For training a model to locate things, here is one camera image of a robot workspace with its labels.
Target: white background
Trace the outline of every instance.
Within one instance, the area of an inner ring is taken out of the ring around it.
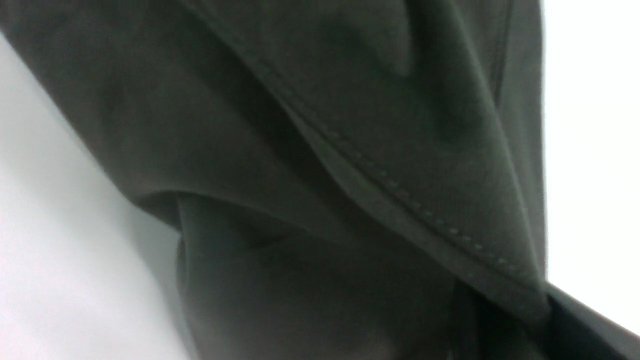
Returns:
[[[640,334],[640,13],[545,5],[549,279]],[[177,234],[104,177],[0,38],[0,359],[189,359]]]

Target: white wall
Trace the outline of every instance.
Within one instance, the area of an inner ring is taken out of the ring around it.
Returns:
[[[549,280],[640,334],[640,3],[545,16]]]
[[[640,334],[638,10],[547,1],[545,111],[549,278]],[[2,359],[187,359],[176,240],[114,189],[0,38]]]

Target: cloth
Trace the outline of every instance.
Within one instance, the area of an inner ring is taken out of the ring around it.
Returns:
[[[537,1],[1,6],[114,184],[181,231],[203,359],[640,354],[545,281]]]

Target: garment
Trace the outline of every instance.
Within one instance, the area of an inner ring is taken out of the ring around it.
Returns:
[[[545,281],[535,0],[19,1],[203,359],[633,359]]]

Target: stitched seam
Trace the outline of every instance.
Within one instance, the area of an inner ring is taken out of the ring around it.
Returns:
[[[202,16],[197,5],[193,4],[191,0],[184,0],[184,3],[192,10],[194,10],[202,20],[211,23],[208,18]],[[418,215],[418,218],[425,221],[427,225],[440,230],[440,232],[444,231],[445,233],[447,233],[449,238],[458,240],[454,242],[458,244],[458,246],[461,245],[464,249],[470,249],[471,253],[479,254],[487,260],[490,260],[492,263],[498,265],[500,268],[505,269],[505,271],[507,272],[506,275],[508,277],[514,280],[529,279],[529,272],[521,271],[521,269],[519,269],[516,265],[512,264],[507,259],[504,259],[503,257],[492,252],[487,252],[485,250],[485,246],[482,243],[475,242],[475,240],[473,240],[470,236],[461,234],[460,230],[457,227],[446,224],[442,218],[435,216],[432,211],[424,209],[421,201],[415,199],[408,190],[400,185],[400,182],[391,178],[388,171],[382,169],[372,159],[365,156],[365,154],[362,151],[358,150],[358,148],[353,145],[353,143],[351,143],[342,133],[338,132],[336,129],[330,128],[327,124],[325,124],[321,120],[321,117],[318,115],[318,113],[309,105],[307,105],[304,100],[300,99],[300,96],[296,92],[291,90],[291,87],[288,86],[279,72],[275,71],[270,66],[270,64],[267,61],[263,60],[259,55],[254,54],[249,47],[245,46],[246,42],[242,39],[242,37],[237,35],[233,30],[229,29],[228,26],[220,26],[217,28],[221,28],[221,31],[224,31],[228,36],[232,37],[235,40],[236,45],[243,48],[245,55],[251,56],[256,61],[256,65],[260,66],[263,71],[268,72],[275,80],[277,80],[279,82],[280,89],[286,91],[290,99],[295,100],[299,106],[314,115],[317,122],[316,126],[319,128],[318,130],[320,130],[320,132],[330,140],[330,143],[334,144],[334,146],[336,146],[338,149],[342,149],[343,153],[346,153],[353,161],[359,163],[361,167],[369,169],[369,171],[365,172],[368,172],[370,175],[373,172],[373,174],[375,174],[374,178],[376,178],[378,182],[382,182],[382,184],[384,184],[384,186],[382,187],[386,188],[388,193],[393,195],[394,198],[399,199],[405,206],[409,207],[415,215]],[[538,290],[530,284],[525,283],[519,285],[530,290]]]

